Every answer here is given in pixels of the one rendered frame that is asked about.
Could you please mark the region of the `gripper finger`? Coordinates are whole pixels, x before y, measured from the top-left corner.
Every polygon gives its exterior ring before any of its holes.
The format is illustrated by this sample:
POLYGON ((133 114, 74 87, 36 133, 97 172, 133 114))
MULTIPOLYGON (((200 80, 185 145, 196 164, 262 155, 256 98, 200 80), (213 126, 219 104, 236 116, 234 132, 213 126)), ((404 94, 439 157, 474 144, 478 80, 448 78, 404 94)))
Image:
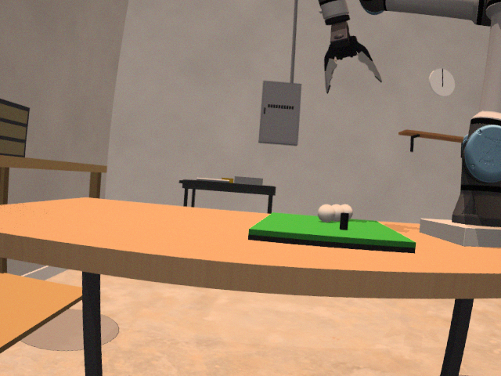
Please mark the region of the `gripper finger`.
POLYGON ((331 47, 329 47, 324 58, 326 93, 330 90, 330 80, 333 77, 333 70, 337 67, 337 59, 334 59, 334 57, 335 56, 331 52, 331 47))
POLYGON ((355 44, 356 44, 356 47, 357 47, 356 51, 357 51, 358 56, 359 56, 359 61, 361 63, 365 63, 368 66, 369 70, 374 73, 375 77, 380 82, 382 82, 380 74, 379 74, 379 72, 378 72, 378 70, 377 70, 377 68, 376 68, 376 66, 375 66, 375 64, 374 64, 374 62, 373 62, 373 60, 372 60, 372 58, 371 58, 368 50, 366 49, 366 47, 363 46, 362 44, 358 43, 356 40, 355 40, 355 44))

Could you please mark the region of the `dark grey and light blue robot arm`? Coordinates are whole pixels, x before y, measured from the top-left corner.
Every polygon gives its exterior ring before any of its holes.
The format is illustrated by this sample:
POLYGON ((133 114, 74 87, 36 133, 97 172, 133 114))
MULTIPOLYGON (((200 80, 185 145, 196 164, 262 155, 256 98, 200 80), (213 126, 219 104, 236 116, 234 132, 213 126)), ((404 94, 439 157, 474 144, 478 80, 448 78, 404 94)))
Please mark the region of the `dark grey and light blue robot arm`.
MULTIPOLYGON (((491 27, 479 113, 471 118, 463 138, 460 196, 452 222, 501 227, 501 0, 359 1, 371 15, 416 13, 491 27)), ((319 5, 324 20, 349 14, 346 0, 319 0, 319 5)), ((331 25, 330 43, 333 49, 349 46, 346 21, 331 25)))

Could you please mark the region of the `beige ball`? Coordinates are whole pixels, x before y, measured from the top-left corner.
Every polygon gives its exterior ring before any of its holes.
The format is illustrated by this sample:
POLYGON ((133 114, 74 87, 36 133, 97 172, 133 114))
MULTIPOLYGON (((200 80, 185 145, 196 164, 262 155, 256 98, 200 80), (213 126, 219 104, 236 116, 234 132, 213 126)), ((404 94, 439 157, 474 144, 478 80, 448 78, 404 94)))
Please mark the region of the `beige ball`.
POLYGON ((334 210, 336 212, 336 215, 332 221, 338 222, 341 220, 341 213, 342 212, 344 213, 344 209, 338 204, 332 205, 332 207, 334 208, 334 210))
POLYGON ((344 213, 349 213, 349 217, 348 217, 348 220, 349 220, 353 215, 352 208, 346 204, 341 205, 341 207, 344 209, 344 213))
POLYGON ((332 206, 325 204, 319 208, 318 217, 322 222, 330 222, 335 217, 335 210, 332 206))

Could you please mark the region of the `green golf mat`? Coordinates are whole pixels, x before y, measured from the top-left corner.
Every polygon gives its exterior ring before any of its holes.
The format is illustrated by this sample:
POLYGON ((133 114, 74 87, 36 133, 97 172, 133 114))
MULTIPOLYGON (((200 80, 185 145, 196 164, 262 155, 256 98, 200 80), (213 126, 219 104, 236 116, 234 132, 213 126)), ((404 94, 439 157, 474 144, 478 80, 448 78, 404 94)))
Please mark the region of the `green golf mat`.
POLYGON ((248 240, 326 248, 414 253, 416 242, 378 221, 349 219, 322 222, 312 215, 275 213, 249 229, 248 240))

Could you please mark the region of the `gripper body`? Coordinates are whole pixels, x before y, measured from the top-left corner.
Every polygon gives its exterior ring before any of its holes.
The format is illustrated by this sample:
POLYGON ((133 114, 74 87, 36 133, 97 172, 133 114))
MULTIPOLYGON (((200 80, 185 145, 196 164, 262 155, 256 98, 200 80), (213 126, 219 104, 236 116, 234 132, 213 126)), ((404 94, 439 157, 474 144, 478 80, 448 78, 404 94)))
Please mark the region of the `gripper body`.
MULTIPOLYGON (((335 16, 335 17, 332 17, 332 18, 329 18, 327 20, 325 20, 325 23, 326 25, 332 25, 332 24, 338 24, 338 23, 342 23, 344 21, 348 21, 350 20, 350 17, 349 15, 341 15, 341 16, 335 16)), ((349 34, 349 46, 345 46, 343 48, 338 48, 338 49, 333 49, 332 46, 330 45, 331 47, 331 52, 332 54, 337 58, 337 60, 342 60, 343 57, 353 57, 353 56, 357 56, 357 47, 356 47, 356 44, 355 44, 355 39, 357 40, 357 38, 355 36, 350 36, 349 34), (350 47, 350 48, 348 48, 350 47)))

